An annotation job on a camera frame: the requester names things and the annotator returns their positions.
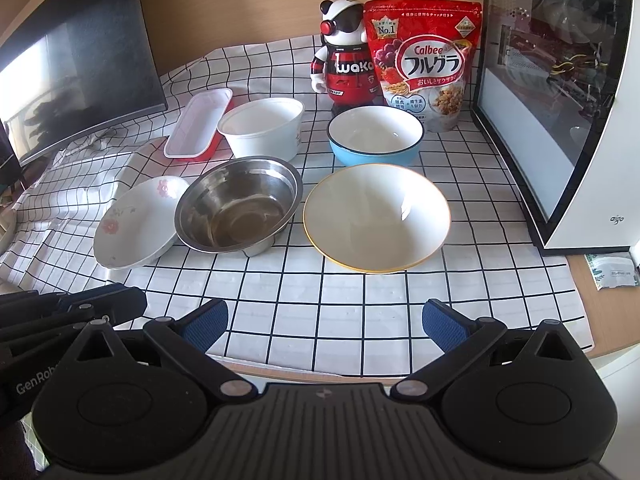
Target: blue bowl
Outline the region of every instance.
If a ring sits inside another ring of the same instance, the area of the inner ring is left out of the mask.
[[[418,159],[422,123],[389,106],[352,108],[327,126],[329,144],[345,166],[378,163],[410,166]]]

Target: grid tablecloth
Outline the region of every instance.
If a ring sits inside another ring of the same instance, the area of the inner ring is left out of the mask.
[[[510,328],[561,319],[588,349],[588,320],[566,263],[532,245],[513,179],[495,148],[462,112],[453,131],[427,133],[413,169],[449,200],[452,227],[443,248],[420,266],[389,275],[349,272],[312,247],[302,206],[267,252],[203,254],[175,244],[149,266],[109,272],[92,238],[114,198],[162,174],[192,182],[232,156],[223,141],[210,162],[164,157],[164,136],[195,93],[231,88],[234,103],[268,96],[305,104],[300,154],[306,198],[340,169],[326,136],[332,101],[310,88],[319,38],[218,49],[161,78],[168,111],[72,143],[18,201],[15,242],[0,277],[23,289],[77,292],[108,282],[146,290],[150,318],[179,318],[208,298],[226,299],[229,326],[209,349],[240,362],[347,376],[404,376],[441,354],[422,330],[421,311],[439,298],[473,319],[495,316]],[[474,85],[466,90],[467,106]]]

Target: red bag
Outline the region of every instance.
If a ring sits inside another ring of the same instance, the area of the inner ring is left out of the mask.
[[[371,0],[367,41],[386,102],[431,132],[458,122],[478,44],[482,5],[453,0]]]

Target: glass side panel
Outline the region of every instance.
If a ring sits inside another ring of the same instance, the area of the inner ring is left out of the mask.
[[[603,88],[619,5],[620,0],[489,0],[485,9],[478,104],[547,220],[607,97]]]

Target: strawberry image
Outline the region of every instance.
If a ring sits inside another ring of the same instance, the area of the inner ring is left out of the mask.
[[[384,79],[389,84],[401,83],[403,81],[402,77],[398,73],[398,70],[393,67],[385,69],[385,71],[382,73],[382,79]]]

